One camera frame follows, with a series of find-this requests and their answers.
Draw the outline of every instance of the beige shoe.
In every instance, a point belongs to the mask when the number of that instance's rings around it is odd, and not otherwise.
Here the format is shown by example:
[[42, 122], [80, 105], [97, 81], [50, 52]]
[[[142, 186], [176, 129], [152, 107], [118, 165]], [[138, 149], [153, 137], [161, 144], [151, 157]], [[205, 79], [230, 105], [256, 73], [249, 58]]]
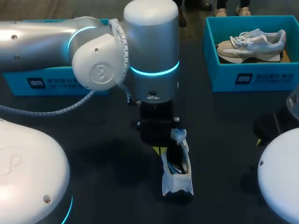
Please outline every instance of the beige shoe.
[[215, 9], [214, 16], [216, 17], [226, 16], [226, 9], [225, 8]]
[[240, 8], [239, 6], [235, 9], [235, 13], [240, 16], [249, 16], [251, 15], [249, 7]]

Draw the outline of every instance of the black shoe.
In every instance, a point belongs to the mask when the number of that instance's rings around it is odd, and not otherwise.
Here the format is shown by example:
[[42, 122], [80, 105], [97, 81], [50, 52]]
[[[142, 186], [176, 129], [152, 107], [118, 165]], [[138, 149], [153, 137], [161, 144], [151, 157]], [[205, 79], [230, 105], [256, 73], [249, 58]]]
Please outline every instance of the black shoe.
[[205, 3], [203, 0], [186, 0], [185, 6], [208, 12], [211, 12], [213, 10], [213, 5], [211, 3]]
[[186, 27], [187, 26], [186, 18], [184, 16], [183, 11], [180, 8], [178, 9], [178, 25], [180, 27]]

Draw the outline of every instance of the black tabletop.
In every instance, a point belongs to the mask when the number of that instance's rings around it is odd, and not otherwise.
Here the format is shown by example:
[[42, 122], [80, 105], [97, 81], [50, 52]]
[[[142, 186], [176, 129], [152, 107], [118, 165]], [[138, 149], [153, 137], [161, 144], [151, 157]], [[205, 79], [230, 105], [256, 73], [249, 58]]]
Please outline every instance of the black tabletop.
[[[127, 106], [120, 90], [58, 117], [0, 113], [50, 135], [65, 150], [74, 197], [68, 223], [283, 223], [256, 190], [263, 149], [256, 147], [251, 125], [262, 113], [275, 112], [289, 93], [212, 93], [201, 42], [182, 42], [180, 61], [175, 114], [188, 123], [194, 187], [188, 202], [163, 199], [161, 158], [130, 129], [138, 109]], [[4, 81], [1, 89], [1, 104], [30, 111], [61, 109], [78, 100], [14, 97]]]

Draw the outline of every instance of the sneaker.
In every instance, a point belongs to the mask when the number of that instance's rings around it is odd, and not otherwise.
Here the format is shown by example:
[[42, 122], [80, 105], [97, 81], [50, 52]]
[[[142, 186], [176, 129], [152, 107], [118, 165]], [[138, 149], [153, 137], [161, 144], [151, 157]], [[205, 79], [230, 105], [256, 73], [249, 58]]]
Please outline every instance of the sneaker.
[[189, 147], [186, 139], [175, 147], [168, 147], [161, 155], [163, 162], [162, 194], [179, 191], [193, 193], [191, 164], [188, 155]]
[[214, 16], [216, 16], [216, 17], [225, 17], [226, 16], [226, 9], [225, 8], [215, 9]]
[[249, 7], [240, 8], [239, 6], [237, 6], [237, 8], [235, 9], [235, 13], [240, 16], [251, 15], [251, 13], [249, 11]]
[[286, 33], [264, 33], [260, 29], [230, 37], [216, 45], [218, 56], [232, 63], [242, 63], [248, 58], [257, 58], [266, 62], [280, 62], [280, 53], [285, 48]]
[[188, 166], [182, 146], [175, 140], [172, 141], [169, 150], [166, 151], [166, 159], [171, 174], [187, 174]]

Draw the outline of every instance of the shoe box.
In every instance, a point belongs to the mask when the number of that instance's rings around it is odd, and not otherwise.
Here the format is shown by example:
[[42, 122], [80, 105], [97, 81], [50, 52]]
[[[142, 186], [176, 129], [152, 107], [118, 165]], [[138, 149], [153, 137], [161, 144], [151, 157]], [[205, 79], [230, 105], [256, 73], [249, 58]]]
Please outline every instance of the shoe box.
[[[286, 32], [286, 46], [278, 63], [254, 59], [240, 64], [220, 60], [216, 44], [259, 28], [266, 33]], [[299, 24], [294, 16], [207, 17], [204, 54], [214, 92], [290, 91], [299, 84]]]
[[[64, 20], [30, 20], [25, 22], [61, 22]], [[3, 74], [15, 96], [71, 96], [87, 95], [90, 90], [81, 86], [71, 67], [56, 67], [43, 70], [10, 72]], [[107, 91], [96, 92], [107, 95]]]

